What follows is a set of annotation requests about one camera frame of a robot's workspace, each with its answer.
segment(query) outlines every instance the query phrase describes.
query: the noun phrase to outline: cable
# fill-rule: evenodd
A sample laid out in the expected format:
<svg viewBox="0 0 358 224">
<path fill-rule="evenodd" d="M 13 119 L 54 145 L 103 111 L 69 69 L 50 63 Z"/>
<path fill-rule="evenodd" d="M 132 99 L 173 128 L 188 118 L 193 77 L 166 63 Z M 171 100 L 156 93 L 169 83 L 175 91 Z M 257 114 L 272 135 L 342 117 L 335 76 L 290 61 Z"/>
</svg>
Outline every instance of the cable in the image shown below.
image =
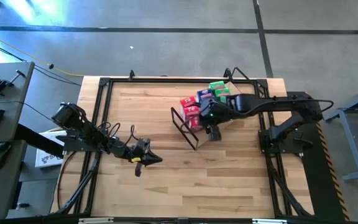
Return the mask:
<svg viewBox="0 0 358 224">
<path fill-rule="evenodd" d="M 118 147 L 118 148 L 125 147 L 132 138 L 134 138 L 134 139 L 136 139 L 138 141 L 139 139 L 134 136 L 134 132 L 135 132 L 135 125 L 131 125 L 131 135 L 129 135 L 128 140 L 123 145 L 116 146 L 116 147 Z"/>
<path fill-rule="evenodd" d="M 73 153 L 71 153 L 66 161 L 63 163 L 62 165 L 62 170 L 60 171 L 60 176 L 59 176 L 59 179 L 57 180 L 57 208 L 60 209 L 60 194 L 59 194 L 59 189 L 60 189 L 60 181 L 62 179 L 62 176 L 63 176 L 63 173 L 64 173 L 64 170 L 65 170 L 65 167 L 66 165 L 68 164 L 68 161 L 74 156 L 74 154 L 76 154 L 76 151 L 74 151 Z"/>
<path fill-rule="evenodd" d="M 13 49 L 15 49 L 15 50 L 21 52 L 22 54 L 25 54 L 25 55 L 29 56 L 30 58 L 33 58 L 33 59 L 39 61 L 40 63 L 46 65 L 46 66 L 47 66 L 48 68 L 50 68 L 50 69 L 53 69 L 53 68 L 54 68 L 54 69 L 58 70 L 59 72 L 62 72 L 62 73 L 64 73 L 64 74 L 66 74 L 66 75 L 75 76 L 75 77 L 83 77 L 83 76 L 86 76 L 86 75 L 81 75 L 81 74 L 75 74 L 75 73 L 66 72 L 66 71 L 64 71 L 64 70 L 62 70 L 62 69 L 56 67 L 54 64 L 52 64 L 52 63 L 47 63 L 47 62 L 45 62 L 45 61 L 43 61 L 43 60 L 41 60 L 41 59 L 39 59 L 39 58 L 37 58 L 37 57 L 35 57 L 35 56 L 33 56 L 33 55 L 31 55 L 31 54 L 29 54 L 29 53 L 27 53 L 27 52 L 21 50 L 21 49 L 18 49 L 17 47 L 15 47 L 15 46 L 13 46 L 13 45 L 11 45 L 11 44 L 8 44 L 7 42 L 5 42 L 5 41 L 3 41 L 3 40 L 1 40 L 1 39 L 0 39 L 0 42 L 3 43 L 3 44 L 8 45 L 8 46 L 10 46 L 10 47 L 12 47 Z"/>
<path fill-rule="evenodd" d="M 327 106 L 325 109 L 321 110 L 321 112 L 324 112 L 334 106 L 334 102 L 332 100 L 318 100 L 318 101 L 319 102 L 327 102 L 327 103 L 331 104 L 331 105 Z"/>
<path fill-rule="evenodd" d="M 74 85 L 81 86 L 80 84 L 77 84 L 77 83 L 75 83 L 75 82 L 73 82 L 73 81 L 71 81 L 71 80 L 69 80 L 69 79 L 67 79 L 67 78 L 65 78 L 65 77 L 61 77 L 60 75 L 57 75 L 56 73 L 53 73 L 53 72 L 51 72 L 50 70 L 47 70 L 47 69 L 45 69 L 45 68 L 42 68 L 42 67 L 40 67 L 40 66 L 38 66 L 38 65 L 36 65 L 36 67 L 37 67 L 37 68 L 40 68 L 40 69 L 42 69 L 42 70 L 44 70 L 44 71 L 46 71 L 46 72 L 48 72 L 48 73 L 51 73 L 52 75 L 58 76 L 58 77 L 60 77 L 60 78 L 62 78 L 62 79 L 64 79 L 64 80 L 66 80 L 66 81 L 68 81 L 68 82 L 70 82 L 70 83 L 72 83 L 72 84 L 74 84 Z"/>
<path fill-rule="evenodd" d="M 111 131 L 113 131 L 113 129 L 114 129 L 116 126 L 118 126 L 117 129 L 116 129 L 116 131 L 114 132 L 114 134 L 111 135 Z M 116 124 L 110 129 L 109 136 L 115 136 L 115 135 L 117 134 L 117 132 L 118 132 L 118 130 L 119 130 L 120 127 L 121 127 L 121 123 L 120 123 L 120 122 L 116 123 Z"/>
<path fill-rule="evenodd" d="M 34 68 L 34 70 L 37 70 L 38 72 L 42 73 L 43 75 L 46 75 L 48 76 L 49 78 L 51 79 L 54 79 L 54 80 L 57 80 L 57 81 L 60 81 L 60 82 L 63 82 L 63 83 L 67 83 L 67 84 L 71 84 L 71 85 L 76 85 L 76 86 L 81 86 L 80 84 L 77 84 L 77 83 L 74 83 L 74 82 L 66 82 L 66 81 L 63 81 L 63 80 L 60 80 L 58 78 L 55 78 L 55 77 L 51 77 L 50 75 L 47 75 L 45 72 L 39 70 L 38 68 Z"/>
<path fill-rule="evenodd" d="M 36 109 L 34 109 L 32 106 L 28 105 L 27 103 L 20 102 L 20 101 L 0 101 L 0 103 L 21 103 L 21 104 L 26 105 L 26 106 L 28 106 L 29 108 L 33 109 L 35 112 L 37 112 L 38 114 L 42 115 L 44 118 L 47 118 L 48 120 L 50 120 L 51 122 L 53 122 L 52 119 L 48 118 L 48 117 L 45 116 L 43 113 L 37 111 Z"/>
<path fill-rule="evenodd" d="M 8 54 L 8 55 L 10 55 L 10 56 L 12 56 L 12 57 L 15 57 L 16 59 L 18 59 L 18 60 L 20 60 L 20 61 L 22 61 L 22 62 L 25 62 L 25 61 L 26 61 L 26 60 L 24 60 L 23 58 L 20 58 L 20 57 L 14 55 L 14 54 L 8 52 L 8 51 L 5 50 L 5 49 L 0 48 L 0 51 L 1 51 L 2 53 Z M 36 67 L 37 67 L 37 68 L 40 68 L 40 69 L 42 69 L 42 70 L 45 70 L 46 72 L 51 73 L 52 75 L 55 75 L 55 76 L 57 76 L 57 77 L 60 77 L 60 78 L 62 78 L 62 79 L 64 79 L 64 80 L 66 80 L 67 82 L 65 82 L 65 81 L 63 81 L 63 80 L 60 80 L 60 79 L 58 79 L 58 78 L 51 77 L 50 75 L 47 75 L 46 73 L 44 73 L 44 72 L 40 71 L 39 69 L 35 68 L 38 72 L 40 72 L 40 73 L 46 75 L 46 76 L 49 77 L 49 78 L 52 78 L 52 79 L 54 79 L 54 80 L 58 80 L 58 81 L 63 82 L 63 83 L 81 86 L 80 84 L 77 84 L 77 83 L 75 83 L 75 82 L 73 82 L 73 81 L 71 81 L 71 80 L 69 80 L 69 79 L 66 79 L 66 78 L 64 78 L 64 77 L 61 77 L 60 75 L 57 75 L 56 73 L 53 73 L 53 72 L 51 72 L 51 71 L 49 71 L 49 70 L 47 70 L 47 69 L 45 69 L 45 68 L 42 68 L 42 67 L 40 67 L 40 66 L 38 66 L 38 65 L 36 65 Z"/>
<path fill-rule="evenodd" d="M 108 126 L 108 127 L 104 127 L 103 129 L 100 129 L 104 124 L 108 124 L 109 126 Z M 99 126 L 96 127 L 96 128 L 99 129 L 99 131 L 104 131 L 104 130 L 110 128 L 110 127 L 111 127 L 111 123 L 106 121 L 106 122 L 103 122 L 103 123 L 99 124 Z"/>
</svg>

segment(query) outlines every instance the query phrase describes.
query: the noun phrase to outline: orange stripe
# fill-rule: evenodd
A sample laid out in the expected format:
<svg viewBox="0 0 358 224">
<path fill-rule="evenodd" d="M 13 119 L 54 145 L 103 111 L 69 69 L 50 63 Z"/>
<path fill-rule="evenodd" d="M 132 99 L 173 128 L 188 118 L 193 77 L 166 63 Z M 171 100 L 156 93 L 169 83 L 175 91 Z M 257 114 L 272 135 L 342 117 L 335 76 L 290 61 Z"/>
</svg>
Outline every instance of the orange stripe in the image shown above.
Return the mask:
<svg viewBox="0 0 358 224">
<path fill-rule="evenodd" d="M 341 205 L 342 205 L 343 207 L 346 207 L 346 206 L 345 206 L 345 203 L 343 203 L 341 200 L 339 201 L 339 203 L 341 203 Z"/>
<path fill-rule="evenodd" d="M 346 208 L 342 208 L 342 212 L 345 216 L 349 217 L 349 214 L 347 213 L 347 210 Z"/>
<path fill-rule="evenodd" d="M 337 185 L 334 184 L 334 187 L 335 187 L 336 191 L 338 191 L 340 194 L 342 194 L 341 189 Z"/>
<path fill-rule="evenodd" d="M 338 192 L 337 194 L 338 194 L 338 197 L 339 197 L 342 201 L 344 201 L 342 194 L 340 194 L 339 192 Z"/>
<path fill-rule="evenodd" d="M 331 175 L 333 175 L 333 176 L 336 178 L 335 172 L 332 171 L 332 170 L 329 170 L 329 171 L 330 171 Z"/>
<path fill-rule="evenodd" d="M 324 145 L 325 147 L 327 147 L 327 142 L 326 142 L 326 140 L 325 140 L 324 138 L 322 138 L 322 137 L 320 137 L 320 140 L 321 140 L 321 143 L 323 143 L 323 145 Z"/>
<path fill-rule="evenodd" d="M 326 156 L 326 159 L 327 159 L 330 163 L 333 163 L 333 162 L 331 161 L 331 158 L 330 158 L 329 156 Z"/>
<path fill-rule="evenodd" d="M 327 162 L 329 168 L 334 169 L 333 165 L 331 165 L 329 162 Z"/>
</svg>

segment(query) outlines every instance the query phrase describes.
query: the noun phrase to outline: blue box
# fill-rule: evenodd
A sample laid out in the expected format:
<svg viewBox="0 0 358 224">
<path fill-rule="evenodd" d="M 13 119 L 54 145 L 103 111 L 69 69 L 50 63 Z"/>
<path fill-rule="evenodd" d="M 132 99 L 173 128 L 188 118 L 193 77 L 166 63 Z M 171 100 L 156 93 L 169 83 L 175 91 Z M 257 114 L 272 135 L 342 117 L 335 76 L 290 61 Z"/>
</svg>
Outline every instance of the blue box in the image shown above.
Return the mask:
<svg viewBox="0 0 358 224">
<path fill-rule="evenodd" d="M 212 98 L 213 96 L 214 95 L 212 94 L 211 89 L 200 90 L 200 91 L 197 91 L 196 101 L 197 101 L 197 103 L 200 103 L 201 100 L 207 99 L 207 98 Z"/>
</svg>

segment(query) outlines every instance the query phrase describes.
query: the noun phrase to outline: metal stand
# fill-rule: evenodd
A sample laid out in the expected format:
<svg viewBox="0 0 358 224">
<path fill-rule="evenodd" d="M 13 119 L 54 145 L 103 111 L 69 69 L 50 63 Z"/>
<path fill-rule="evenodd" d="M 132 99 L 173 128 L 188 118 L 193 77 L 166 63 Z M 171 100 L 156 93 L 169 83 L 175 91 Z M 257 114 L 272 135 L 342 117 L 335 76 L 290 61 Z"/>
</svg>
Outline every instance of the metal stand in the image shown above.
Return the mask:
<svg viewBox="0 0 358 224">
<path fill-rule="evenodd" d="M 343 109 L 336 109 L 330 115 L 325 116 L 324 120 L 327 123 L 330 123 L 333 119 L 339 118 L 345 130 L 346 138 L 351 148 L 354 161 L 356 162 L 357 170 L 358 170 L 358 150 L 356 146 L 356 142 L 354 140 L 354 135 L 352 134 L 351 127 L 347 122 L 347 113 L 358 113 L 358 97 L 352 100 L 350 103 L 345 105 Z M 344 180 L 354 180 L 358 179 L 358 171 L 353 172 L 343 176 Z"/>
<path fill-rule="evenodd" d="M 63 159 L 63 146 L 51 141 L 42 135 L 21 124 L 17 125 L 15 140 L 25 140 L 29 145 L 39 148 L 46 153 Z"/>
</svg>

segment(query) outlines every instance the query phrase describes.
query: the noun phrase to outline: red box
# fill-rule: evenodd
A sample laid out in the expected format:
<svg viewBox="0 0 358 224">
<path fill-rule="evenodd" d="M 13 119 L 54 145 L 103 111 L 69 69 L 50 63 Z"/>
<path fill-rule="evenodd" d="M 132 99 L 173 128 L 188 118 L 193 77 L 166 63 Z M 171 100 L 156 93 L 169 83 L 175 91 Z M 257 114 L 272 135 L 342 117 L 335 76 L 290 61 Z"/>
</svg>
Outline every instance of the red box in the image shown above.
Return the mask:
<svg viewBox="0 0 358 224">
<path fill-rule="evenodd" d="M 200 124 L 200 121 L 198 119 L 198 116 L 191 119 L 189 122 L 188 122 L 188 125 L 189 125 L 189 128 L 192 130 L 192 131 L 199 131 L 202 127 L 202 125 Z"/>
<path fill-rule="evenodd" d="M 183 109 L 185 117 L 189 118 L 191 116 L 197 115 L 200 113 L 200 108 L 198 106 L 189 106 Z"/>
<path fill-rule="evenodd" d="M 188 106 L 193 106 L 195 104 L 196 104 L 196 98 L 194 96 L 189 96 L 188 98 L 180 100 L 180 113 L 181 113 L 182 117 L 185 114 L 183 109 Z"/>
</svg>

